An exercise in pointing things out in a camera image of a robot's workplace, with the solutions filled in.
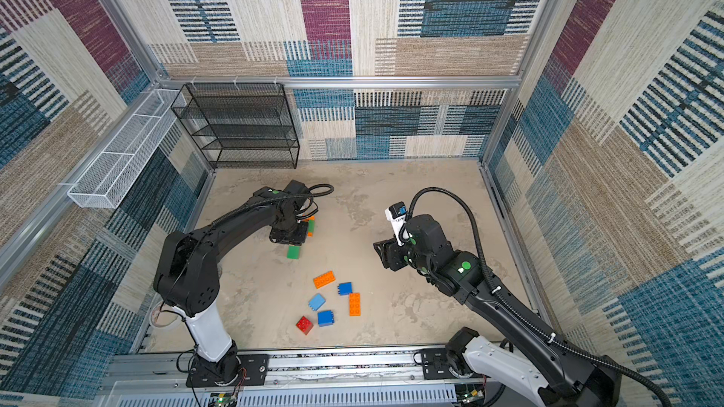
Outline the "orange lego brick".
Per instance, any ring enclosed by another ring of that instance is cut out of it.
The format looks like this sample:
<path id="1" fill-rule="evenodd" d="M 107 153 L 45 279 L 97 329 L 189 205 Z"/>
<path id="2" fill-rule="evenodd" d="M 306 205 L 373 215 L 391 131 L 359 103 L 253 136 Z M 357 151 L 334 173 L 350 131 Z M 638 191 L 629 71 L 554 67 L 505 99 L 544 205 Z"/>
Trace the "orange lego brick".
<path id="1" fill-rule="evenodd" d="M 312 216 L 311 218 L 307 219 L 307 235 L 309 237 L 312 237 L 314 235 L 315 230 L 315 217 Z"/>
<path id="2" fill-rule="evenodd" d="M 349 316 L 360 317 L 361 316 L 361 296 L 359 293 L 350 293 L 348 295 L 349 300 Z"/>
<path id="3" fill-rule="evenodd" d="M 321 289 L 324 286 L 328 286 L 335 282 L 336 277 L 333 271 L 326 271 L 322 275 L 319 275 L 313 279 L 313 284 L 316 289 Z"/>

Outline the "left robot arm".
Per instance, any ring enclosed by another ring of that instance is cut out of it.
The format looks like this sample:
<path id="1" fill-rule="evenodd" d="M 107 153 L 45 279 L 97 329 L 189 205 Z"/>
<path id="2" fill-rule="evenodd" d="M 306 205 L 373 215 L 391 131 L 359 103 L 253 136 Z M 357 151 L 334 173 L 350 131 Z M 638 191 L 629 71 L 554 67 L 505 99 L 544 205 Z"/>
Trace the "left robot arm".
<path id="1" fill-rule="evenodd" d="M 304 242 L 307 231 L 302 215 L 304 206 L 313 199 L 311 189 L 296 180 L 282 190 L 264 187 L 209 225 L 166 237 L 153 288 L 166 305 L 186 320 L 201 358 L 217 364 L 226 359 L 234 346 L 217 308 L 222 259 L 267 226 L 274 243 Z"/>

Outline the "light blue lego brick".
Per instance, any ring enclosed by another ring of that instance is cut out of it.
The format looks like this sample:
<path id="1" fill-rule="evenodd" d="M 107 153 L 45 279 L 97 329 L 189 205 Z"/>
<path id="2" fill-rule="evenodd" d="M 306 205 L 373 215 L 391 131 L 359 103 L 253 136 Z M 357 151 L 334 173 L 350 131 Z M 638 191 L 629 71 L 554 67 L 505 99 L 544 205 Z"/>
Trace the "light blue lego brick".
<path id="1" fill-rule="evenodd" d="M 322 296 L 322 294 L 320 293 L 317 293 L 309 301 L 308 306 L 312 311 L 317 312 L 324 306 L 325 303 L 326 299 L 324 298 L 324 296 Z"/>

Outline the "dark green lego brick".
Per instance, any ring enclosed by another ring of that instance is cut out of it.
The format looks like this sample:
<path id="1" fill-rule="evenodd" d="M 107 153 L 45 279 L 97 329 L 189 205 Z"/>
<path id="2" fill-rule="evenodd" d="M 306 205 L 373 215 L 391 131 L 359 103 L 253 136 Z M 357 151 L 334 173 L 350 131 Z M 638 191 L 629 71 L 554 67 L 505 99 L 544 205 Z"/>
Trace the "dark green lego brick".
<path id="1" fill-rule="evenodd" d="M 288 247 L 287 252 L 287 258 L 290 260 L 299 260 L 301 256 L 301 247 L 300 246 L 290 246 Z"/>

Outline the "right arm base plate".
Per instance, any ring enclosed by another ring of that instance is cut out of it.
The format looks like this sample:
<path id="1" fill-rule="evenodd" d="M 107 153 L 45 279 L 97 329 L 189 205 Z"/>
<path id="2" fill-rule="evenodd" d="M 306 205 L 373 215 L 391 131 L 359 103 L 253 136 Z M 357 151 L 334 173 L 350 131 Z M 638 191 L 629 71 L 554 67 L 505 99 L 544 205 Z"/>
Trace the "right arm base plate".
<path id="1" fill-rule="evenodd" d="M 426 348 L 418 350 L 414 362 L 422 368 L 424 380 L 456 379 L 445 348 Z"/>

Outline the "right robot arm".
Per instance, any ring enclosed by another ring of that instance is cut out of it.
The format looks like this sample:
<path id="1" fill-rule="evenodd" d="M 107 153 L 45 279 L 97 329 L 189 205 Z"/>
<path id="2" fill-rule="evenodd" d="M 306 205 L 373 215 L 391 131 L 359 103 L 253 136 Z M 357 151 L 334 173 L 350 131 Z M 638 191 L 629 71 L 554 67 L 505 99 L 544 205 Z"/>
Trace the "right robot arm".
<path id="1" fill-rule="evenodd" d="M 479 333 L 464 327 L 446 346 L 455 373 L 491 377 L 537 406 L 615 406 L 621 377 L 607 363 L 579 356 L 579 349 L 554 345 L 554 330 L 521 303 L 494 274 L 486 274 L 471 252 L 454 250 L 439 223 L 416 216 L 406 229 L 405 214 L 386 209 L 391 239 L 374 243 L 383 266 L 391 271 L 411 267 L 443 295 L 493 325 L 514 347 L 500 350 Z"/>

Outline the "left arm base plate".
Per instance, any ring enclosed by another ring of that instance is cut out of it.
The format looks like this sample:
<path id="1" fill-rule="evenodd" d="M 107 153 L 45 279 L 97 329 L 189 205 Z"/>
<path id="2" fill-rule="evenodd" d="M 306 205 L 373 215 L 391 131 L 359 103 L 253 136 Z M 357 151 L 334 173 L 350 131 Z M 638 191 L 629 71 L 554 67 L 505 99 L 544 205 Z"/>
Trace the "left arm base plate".
<path id="1" fill-rule="evenodd" d="M 186 387 L 263 386 L 269 360 L 269 354 L 232 353 L 214 363 L 196 355 L 190 364 Z"/>

